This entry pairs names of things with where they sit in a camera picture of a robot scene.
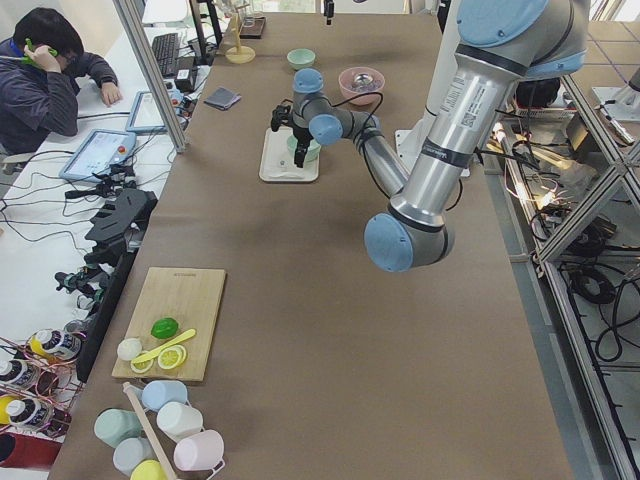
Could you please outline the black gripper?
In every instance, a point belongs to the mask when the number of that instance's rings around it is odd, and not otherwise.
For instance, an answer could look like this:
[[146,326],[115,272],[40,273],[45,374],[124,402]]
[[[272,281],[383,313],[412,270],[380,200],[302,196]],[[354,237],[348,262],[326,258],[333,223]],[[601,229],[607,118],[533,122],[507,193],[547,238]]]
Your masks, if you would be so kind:
[[293,156],[294,164],[298,168],[302,168],[304,166],[307,151],[311,143],[311,134],[307,130],[300,130],[294,131],[293,136],[296,139]]
[[326,19],[326,24],[331,25],[335,16],[335,3],[333,0],[323,0],[323,16]]

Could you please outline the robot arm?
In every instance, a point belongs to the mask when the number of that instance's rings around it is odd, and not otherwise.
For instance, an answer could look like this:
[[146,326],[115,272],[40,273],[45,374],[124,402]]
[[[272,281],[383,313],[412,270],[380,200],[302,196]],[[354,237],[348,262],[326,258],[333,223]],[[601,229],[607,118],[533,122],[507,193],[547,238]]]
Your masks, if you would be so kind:
[[457,42],[443,42],[457,68],[411,168],[382,135],[376,118],[331,104],[313,68],[293,80],[288,115],[302,165],[310,141],[326,146],[349,139],[389,201],[365,228],[367,254],[380,269],[404,272],[434,264],[454,245],[445,204],[472,155],[486,140],[495,113],[523,80],[557,78],[579,70],[586,55],[587,1],[459,1],[446,26]]

